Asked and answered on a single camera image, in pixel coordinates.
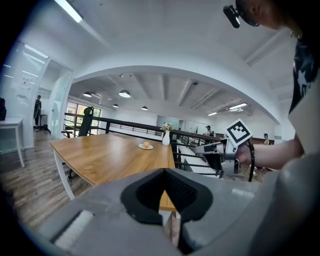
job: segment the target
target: headset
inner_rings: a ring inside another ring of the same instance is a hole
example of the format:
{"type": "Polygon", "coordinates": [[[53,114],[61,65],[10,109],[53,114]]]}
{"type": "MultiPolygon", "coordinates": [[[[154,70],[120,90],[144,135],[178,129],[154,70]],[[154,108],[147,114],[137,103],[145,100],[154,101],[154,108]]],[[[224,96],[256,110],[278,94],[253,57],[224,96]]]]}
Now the headset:
{"type": "Polygon", "coordinates": [[[235,8],[233,5],[223,7],[223,12],[226,17],[231,22],[232,26],[235,29],[240,28],[240,20],[241,17],[247,24],[252,27],[259,27],[260,24],[254,21],[246,12],[245,5],[246,0],[235,0],[235,8]]]}

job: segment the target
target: wooden table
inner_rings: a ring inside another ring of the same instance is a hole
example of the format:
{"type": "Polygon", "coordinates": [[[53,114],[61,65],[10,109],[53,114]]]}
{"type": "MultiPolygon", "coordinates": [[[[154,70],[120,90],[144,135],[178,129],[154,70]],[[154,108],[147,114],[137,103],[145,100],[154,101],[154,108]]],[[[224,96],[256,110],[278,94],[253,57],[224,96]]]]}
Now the wooden table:
{"type": "MultiPolygon", "coordinates": [[[[75,198],[66,178],[62,163],[92,185],[114,181],[126,176],[158,168],[174,168],[171,146],[151,141],[153,149],[138,147],[148,139],[122,134],[100,134],[51,141],[56,166],[63,186],[72,200],[75,198]]],[[[176,209],[166,192],[160,210],[176,209]]]]}
{"type": "Polygon", "coordinates": [[[0,121],[0,129],[14,129],[15,130],[16,149],[19,154],[21,166],[22,166],[22,168],[25,168],[24,159],[23,159],[22,153],[21,153],[21,147],[22,147],[22,150],[25,151],[22,122],[23,122],[22,118],[7,117],[4,121],[0,121]]]}

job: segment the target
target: glass door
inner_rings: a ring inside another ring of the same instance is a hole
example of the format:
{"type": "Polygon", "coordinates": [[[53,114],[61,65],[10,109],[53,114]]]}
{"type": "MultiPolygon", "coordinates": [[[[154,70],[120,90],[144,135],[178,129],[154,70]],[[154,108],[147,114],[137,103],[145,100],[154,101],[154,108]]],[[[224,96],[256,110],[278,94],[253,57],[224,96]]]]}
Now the glass door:
{"type": "Polygon", "coordinates": [[[52,90],[52,97],[50,97],[51,102],[49,104],[52,106],[51,109],[51,139],[58,140],[60,138],[61,128],[60,128],[60,116],[62,111],[63,100],[65,97],[66,89],[70,81],[72,72],[67,72],[65,75],[61,76],[54,85],[52,90]]]}

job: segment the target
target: table leg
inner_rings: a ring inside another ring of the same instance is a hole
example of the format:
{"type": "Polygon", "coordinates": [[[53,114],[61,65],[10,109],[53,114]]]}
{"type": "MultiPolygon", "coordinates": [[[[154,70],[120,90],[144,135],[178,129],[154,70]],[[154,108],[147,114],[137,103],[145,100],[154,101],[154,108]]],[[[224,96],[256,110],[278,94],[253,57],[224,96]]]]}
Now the table leg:
{"type": "Polygon", "coordinates": [[[60,175],[60,179],[62,181],[64,189],[65,189],[66,193],[68,194],[69,198],[72,200],[72,199],[75,198],[75,195],[72,192],[72,190],[71,190],[71,188],[69,186],[69,183],[67,181],[65,170],[64,170],[64,167],[62,165],[62,160],[61,160],[60,156],[58,156],[58,154],[55,151],[53,151],[53,153],[54,153],[55,164],[56,164],[56,167],[58,169],[58,172],[59,172],[59,175],[60,175]]]}
{"type": "Polygon", "coordinates": [[[22,127],[22,123],[19,125],[19,132],[20,132],[20,143],[22,146],[22,151],[25,151],[25,144],[24,144],[24,129],[22,127]]]}
{"type": "Polygon", "coordinates": [[[171,215],[171,211],[167,211],[167,210],[159,210],[159,214],[162,215],[162,225],[166,225],[170,215],[171,215]]]}
{"type": "Polygon", "coordinates": [[[21,154],[19,125],[16,126],[14,129],[15,129],[16,149],[18,150],[21,166],[22,166],[22,168],[25,168],[25,163],[24,163],[24,160],[23,160],[22,154],[21,154]]]}

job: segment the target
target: robotic arm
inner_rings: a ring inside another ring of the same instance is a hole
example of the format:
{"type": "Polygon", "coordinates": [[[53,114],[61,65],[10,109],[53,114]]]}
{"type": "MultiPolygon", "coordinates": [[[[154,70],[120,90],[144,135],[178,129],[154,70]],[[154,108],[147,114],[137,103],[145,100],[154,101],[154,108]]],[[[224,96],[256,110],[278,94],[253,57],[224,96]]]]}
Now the robotic arm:
{"type": "Polygon", "coordinates": [[[253,134],[245,123],[238,119],[226,128],[227,137],[219,142],[197,146],[193,149],[194,153],[204,155],[211,168],[217,171],[219,177],[223,175],[230,177],[241,177],[239,174],[239,161],[236,159],[238,147],[247,142],[251,152],[251,171],[249,182],[252,180],[255,167],[254,148],[250,142],[253,134]]]}

